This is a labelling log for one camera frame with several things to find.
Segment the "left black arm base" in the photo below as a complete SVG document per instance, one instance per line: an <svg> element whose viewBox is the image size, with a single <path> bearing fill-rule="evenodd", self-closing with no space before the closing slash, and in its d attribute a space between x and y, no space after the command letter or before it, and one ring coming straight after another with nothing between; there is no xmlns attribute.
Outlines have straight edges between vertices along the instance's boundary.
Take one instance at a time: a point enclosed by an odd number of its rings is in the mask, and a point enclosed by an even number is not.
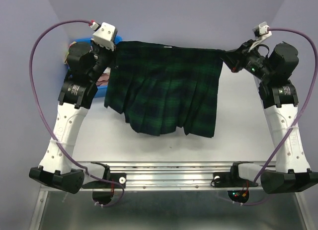
<svg viewBox="0 0 318 230"><path fill-rule="evenodd" d="M85 183L82 186L82 189L121 189L119 184L126 188L127 174L124 172L113 172L110 174L109 182L103 182L96 179L91 180L90 182Z"/></svg>

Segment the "blue plastic bin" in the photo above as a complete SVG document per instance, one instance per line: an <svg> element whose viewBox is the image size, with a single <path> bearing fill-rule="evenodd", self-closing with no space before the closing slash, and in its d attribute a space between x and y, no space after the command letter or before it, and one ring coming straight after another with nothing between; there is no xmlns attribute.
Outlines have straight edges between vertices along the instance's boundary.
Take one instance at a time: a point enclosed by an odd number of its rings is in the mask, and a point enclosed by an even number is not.
<svg viewBox="0 0 318 230"><path fill-rule="evenodd" d="M68 71L61 89L61 102L88 105L98 95L97 81L110 67L114 52L93 40L73 42L68 49Z"/></svg>

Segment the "green plaid skirt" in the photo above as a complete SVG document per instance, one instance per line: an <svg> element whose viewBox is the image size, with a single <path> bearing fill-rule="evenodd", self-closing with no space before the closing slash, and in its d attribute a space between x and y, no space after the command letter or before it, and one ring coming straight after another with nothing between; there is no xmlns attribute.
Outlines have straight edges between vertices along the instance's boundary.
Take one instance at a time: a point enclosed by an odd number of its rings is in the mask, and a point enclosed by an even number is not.
<svg viewBox="0 0 318 230"><path fill-rule="evenodd" d="M137 133L160 136L182 128L212 138L223 50L122 41L111 66L104 106Z"/></svg>

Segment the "pastel floral skirt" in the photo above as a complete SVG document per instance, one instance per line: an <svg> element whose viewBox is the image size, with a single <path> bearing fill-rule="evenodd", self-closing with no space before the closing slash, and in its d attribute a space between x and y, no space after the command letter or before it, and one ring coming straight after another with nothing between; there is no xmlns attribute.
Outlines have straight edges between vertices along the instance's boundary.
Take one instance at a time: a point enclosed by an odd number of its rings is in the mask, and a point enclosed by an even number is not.
<svg viewBox="0 0 318 230"><path fill-rule="evenodd" d="M69 44L69 46L68 46L68 48L67 48L67 51L66 51L66 54L65 54L65 58L64 58L64 64L65 64L65 65L68 65L67 57L68 57L68 55L69 55L69 53L70 53L70 47L71 47L73 44L75 44L75 43L77 43L77 42L76 42L76 41L73 41L72 43Z"/></svg>

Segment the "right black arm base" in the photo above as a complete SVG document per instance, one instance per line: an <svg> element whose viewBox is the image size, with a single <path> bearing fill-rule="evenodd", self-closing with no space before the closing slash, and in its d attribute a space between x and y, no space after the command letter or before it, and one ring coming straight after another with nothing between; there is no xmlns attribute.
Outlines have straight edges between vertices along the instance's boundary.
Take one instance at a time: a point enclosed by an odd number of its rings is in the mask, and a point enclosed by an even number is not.
<svg viewBox="0 0 318 230"><path fill-rule="evenodd" d="M213 179L210 183L212 187L216 188L234 188L234 187L258 187L259 184L253 183L249 180L242 179L230 172L214 172Z"/></svg>

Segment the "aluminium rail frame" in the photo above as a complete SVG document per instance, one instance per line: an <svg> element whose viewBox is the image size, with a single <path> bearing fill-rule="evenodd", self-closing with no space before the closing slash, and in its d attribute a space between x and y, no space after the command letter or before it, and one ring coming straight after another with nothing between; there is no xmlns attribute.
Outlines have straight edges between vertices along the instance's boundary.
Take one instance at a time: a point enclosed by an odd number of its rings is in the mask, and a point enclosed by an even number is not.
<svg viewBox="0 0 318 230"><path fill-rule="evenodd" d="M216 172L229 162L112 162L127 174L126 189L113 207L96 206L83 189L66 194L41 187L32 230L313 230L301 193L266 196L251 188L246 205L233 203L226 188L214 188Z"/></svg>

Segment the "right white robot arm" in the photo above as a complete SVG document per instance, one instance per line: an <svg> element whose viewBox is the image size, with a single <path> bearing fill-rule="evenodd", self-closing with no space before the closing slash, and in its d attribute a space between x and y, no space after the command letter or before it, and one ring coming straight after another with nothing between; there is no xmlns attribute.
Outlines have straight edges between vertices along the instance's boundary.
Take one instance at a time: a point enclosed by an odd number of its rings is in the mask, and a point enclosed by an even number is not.
<svg viewBox="0 0 318 230"><path fill-rule="evenodd" d="M302 192L318 183L318 174L311 170L305 157L298 124L298 95L289 80L299 63L298 50L282 42L270 55L262 56L253 40L226 51L222 60L233 73L247 70L260 80L258 93L272 142L277 150L274 170L251 162L235 162L229 181L241 185L246 180L261 185L267 194Z"/></svg>

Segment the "dusty pink skirt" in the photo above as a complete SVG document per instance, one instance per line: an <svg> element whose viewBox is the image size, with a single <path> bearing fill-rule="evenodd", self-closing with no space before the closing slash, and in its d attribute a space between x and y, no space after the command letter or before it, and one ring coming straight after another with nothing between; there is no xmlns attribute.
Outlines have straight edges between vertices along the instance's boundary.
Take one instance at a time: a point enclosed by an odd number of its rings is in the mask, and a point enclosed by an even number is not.
<svg viewBox="0 0 318 230"><path fill-rule="evenodd" d="M108 82L109 82L109 77L110 77L110 68L107 68L103 74L99 77L99 79L96 82L96 86L97 87L101 87L101 86L107 86Z"/></svg>

